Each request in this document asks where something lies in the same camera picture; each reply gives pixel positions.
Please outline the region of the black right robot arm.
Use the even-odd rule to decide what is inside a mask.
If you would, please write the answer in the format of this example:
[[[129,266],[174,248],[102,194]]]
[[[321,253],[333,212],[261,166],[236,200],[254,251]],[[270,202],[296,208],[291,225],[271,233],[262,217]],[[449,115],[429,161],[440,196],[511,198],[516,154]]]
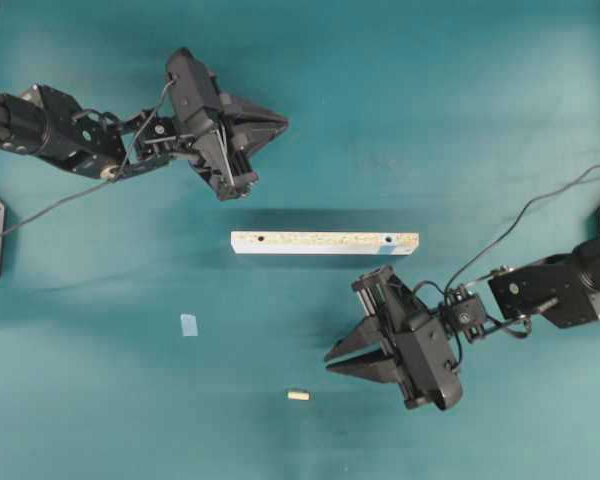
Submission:
[[[505,331],[526,338],[539,315],[560,329],[600,321],[600,236],[567,254],[546,257],[488,277],[502,314],[490,316],[480,297],[464,285],[429,308],[390,266],[359,277],[352,285],[365,316],[325,355],[332,373],[396,384],[407,408],[427,403],[441,410],[462,397],[461,351],[450,346]]]

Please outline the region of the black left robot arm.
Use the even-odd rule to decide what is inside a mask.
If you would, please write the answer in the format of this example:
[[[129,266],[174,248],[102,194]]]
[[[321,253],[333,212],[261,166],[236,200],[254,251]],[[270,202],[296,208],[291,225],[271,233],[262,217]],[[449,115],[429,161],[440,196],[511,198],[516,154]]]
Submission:
[[[20,96],[0,94],[0,150],[31,155],[65,172],[126,180],[184,158],[221,201],[248,195],[258,176],[251,157],[289,125],[288,120],[223,93],[220,115],[202,132],[176,116],[143,110],[121,121],[82,108],[46,85]]]

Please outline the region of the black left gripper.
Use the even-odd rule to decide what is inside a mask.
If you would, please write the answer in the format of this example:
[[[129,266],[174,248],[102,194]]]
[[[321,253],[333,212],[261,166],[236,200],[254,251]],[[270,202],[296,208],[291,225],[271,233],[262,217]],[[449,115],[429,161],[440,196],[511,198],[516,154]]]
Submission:
[[[180,121],[179,135],[192,168],[220,201],[226,201],[251,193],[258,175],[249,157],[283,134],[288,119],[227,92],[221,92],[219,100],[219,111],[208,113],[204,119]]]

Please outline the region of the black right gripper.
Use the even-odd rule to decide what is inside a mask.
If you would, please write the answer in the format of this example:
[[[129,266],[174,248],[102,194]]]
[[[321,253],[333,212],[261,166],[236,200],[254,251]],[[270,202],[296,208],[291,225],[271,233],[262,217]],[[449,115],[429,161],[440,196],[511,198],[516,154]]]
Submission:
[[[326,370],[376,383],[401,383],[404,378],[399,372],[395,333],[407,318],[419,312],[437,315],[402,283],[390,266],[361,276],[352,289],[363,304],[365,317],[325,355],[325,362],[339,361],[327,365]],[[379,348],[368,351],[374,345]]]

